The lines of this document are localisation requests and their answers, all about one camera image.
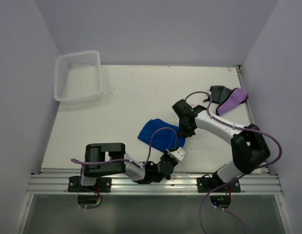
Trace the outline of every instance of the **white wall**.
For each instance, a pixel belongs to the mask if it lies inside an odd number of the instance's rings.
[[[302,234],[302,0],[280,0],[242,66],[255,121],[280,140],[278,173]]]
[[[58,55],[33,0],[0,0],[0,234],[13,231],[47,146]]]
[[[103,64],[242,64],[277,0],[35,0],[61,53]]]

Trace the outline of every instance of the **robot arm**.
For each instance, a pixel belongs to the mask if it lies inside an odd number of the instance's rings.
[[[183,99],[175,103],[172,108],[179,117],[180,136],[191,137],[195,135],[194,130],[200,128],[215,134],[231,145],[233,160],[213,174],[214,185],[219,186],[229,182],[241,174],[250,174],[270,156],[261,134],[228,128],[211,118],[205,107],[198,105],[192,108]],[[259,130],[254,124],[245,127],[217,118],[235,127]]]
[[[114,163],[105,161],[106,153]],[[187,152],[181,147],[167,150],[158,163],[149,161],[143,167],[142,162],[137,162],[128,155],[123,143],[90,144],[86,146],[85,152],[85,162],[90,165],[84,166],[81,185],[94,186],[99,177],[121,173],[138,184],[161,182],[164,178],[170,179],[174,167],[186,155]]]

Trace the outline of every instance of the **purple cloth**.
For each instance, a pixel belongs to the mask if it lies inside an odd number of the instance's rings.
[[[240,88],[233,89],[228,98],[217,107],[216,114],[218,116],[223,115],[224,113],[237,107],[239,104],[246,102],[247,98],[248,92]]]

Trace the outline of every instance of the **white table surface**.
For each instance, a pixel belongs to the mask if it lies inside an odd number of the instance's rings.
[[[212,85],[240,87],[235,68],[177,66],[102,65],[104,92],[98,101],[76,105],[60,104],[42,164],[43,169],[77,169],[71,158],[84,160],[85,146],[91,143],[123,142],[129,155],[144,161],[148,145],[137,136],[150,119],[160,118],[178,126],[172,105],[194,91],[208,91]],[[189,104],[207,106],[203,94],[191,96]],[[215,112],[216,104],[211,111]],[[244,104],[223,115],[248,125]],[[176,172],[214,172],[232,160],[231,147],[213,134],[196,130],[187,138],[188,155]],[[152,149],[150,160],[162,155]]]

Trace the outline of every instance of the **purple cable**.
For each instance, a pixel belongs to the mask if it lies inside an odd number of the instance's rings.
[[[174,146],[174,148],[177,148],[178,135],[177,135],[176,131],[173,130],[172,128],[169,128],[169,127],[159,128],[158,130],[156,130],[156,131],[152,134],[152,136],[151,136],[151,138],[150,138],[150,143],[149,143],[149,153],[148,153],[148,157],[147,157],[146,162],[142,165],[143,167],[145,167],[145,166],[147,165],[147,163],[148,163],[148,161],[149,161],[149,159],[150,159],[150,155],[151,155],[151,146],[152,146],[152,141],[153,141],[154,136],[155,136],[158,132],[160,132],[160,131],[162,131],[162,130],[171,130],[171,131],[174,132],[174,134],[175,134],[175,146]]]
[[[277,156],[273,161],[271,161],[271,162],[269,162],[269,163],[266,163],[266,164],[264,164],[264,165],[261,165],[261,166],[259,166],[258,168],[267,167],[267,166],[269,166],[269,165],[272,165],[273,163],[277,162],[277,161],[281,158],[282,152],[283,152],[282,146],[281,146],[281,144],[278,142],[278,140],[275,139],[275,137],[273,137],[272,135],[270,135],[270,134],[268,134],[268,133],[265,133],[265,132],[262,132],[262,131],[259,131],[259,130],[255,130],[255,129],[233,127],[231,124],[228,124],[228,123],[226,123],[226,122],[224,122],[224,121],[222,121],[222,120],[216,118],[214,115],[212,115],[212,114],[210,113],[210,111],[209,111],[209,107],[210,107],[210,105],[211,105],[211,103],[212,103],[212,98],[211,98],[211,95],[210,95],[208,92],[204,92],[204,91],[193,92],[193,93],[189,94],[189,95],[185,98],[185,100],[187,100],[187,99],[188,99],[190,96],[192,96],[193,94],[200,94],[200,93],[206,94],[206,95],[209,97],[209,104],[208,104],[208,106],[207,106],[206,112],[207,112],[207,114],[208,114],[212,119],[214,119],[215,121],[217,121],[217,122],[219,122],[219,123],[221,123],[221,124],[223,124],[223,125],[225,125],[225,126],[227,126],[227,127],[230,127],[230,128],[235,128],[235,129],[242,130],[242,131],[254,132],[254,133],[258,133],[258,134],[265,135],[265,136],[269,137],[270,139],[272,139],[272,140],[277,144],[277,146],[279,147],[279,154],[278,154],[278,156]],[[202,210],[202,207],[203,207],[204,202],[206,201],[206,199],[208,198],[208,196],[209,196],[212,192],[214,192],[214,191],[216,191],[216,190],[219,190],[220,188],[225,187],[225,186],[227,186],[227,185],[233,183],[234,181],[236,181],[236,180],[238,180],[238,179],[241,179],[243,176],[245,176],[245,174],[242,174],[242,175],[240,175],[239,177],[234,178],[234,179],[232,179],[231,181],[229,181],[229,182],[227,182],[227,183],[225,183],[225,184],[223,184],[223,185],[221,185],[221,186],[218,186],[218,187],[212,189],[211,191],[209,191],[209,192],[204,196],[204,198],[203,198],[203,200],[202,200],[202,202],[201,202],[201,204],[200,204],[200,208],[199,208],[199,219],[200,219],[201,228],[202,228],[202,230],[204,231],[205,234],[207,234],[207,231],[206,231],[206,229],[205,229],[205,227],[204,227],[204,225],[203,225],[203,222],[202,222],[202,214],[201,214],[201,210]],[[235,216],[235,217],[240,221],[240,223],[241,223],[242,226],[243,226],[243,230],[244,230],[244,234],[245,234],[245,233],[246,233],[246,226],[245,226],[245,224],[243,223],[243,221],[242,221],[236,214],[234,214],[233,212],[231,212],[231,211],[229,211],[229,210],[225,210],[225,211],[228,212],[228,213],[230,213],[231,215]]]
[[[120,159],[113,159],[113,160],[104,161],[104,162],[83,162],[83,161],[79,161],[77,159],[72,158],[71,162],[85,166],[85,165],[104,165],[104,164],[110,164],[110,163],[115,163],[115,162],[131,162],[131,161],[129,159],[120,158]],[[133,165],[135,165],[136,167],[141,168],[141,166],[138,165],[137,163],[135,163],[133,161],[131,163]]]
[[[81,172],[80,172],[80,175],[79,175],[78,186],[79,186],[81,189],[83,189],[83,190],[85,190],[85,191],[87,191],[87,192],[91,192],[91,193],[97,194],[97,195],[98,195],[98,198],[100,198],[100,202],[99,202],[98,204],[96,204],[95,206],[90,206],[90,207],[88,207],[88,206],[82,207],[82,206],[81,206],[81,207],[84,208],[84,209],[87,209],[87,210],[88,210],[88,209],[97,208],[97,207],[100,206],[101,203],[102,203],[102,200],[103,200],[102,195],[101,195],[99,192],[95,191],[95,190],[87,189],[87,188],[85,188],[85,187],[82,186],[82,184],[81,184],[82,174],[83,174],[83,168],[81,168]]]

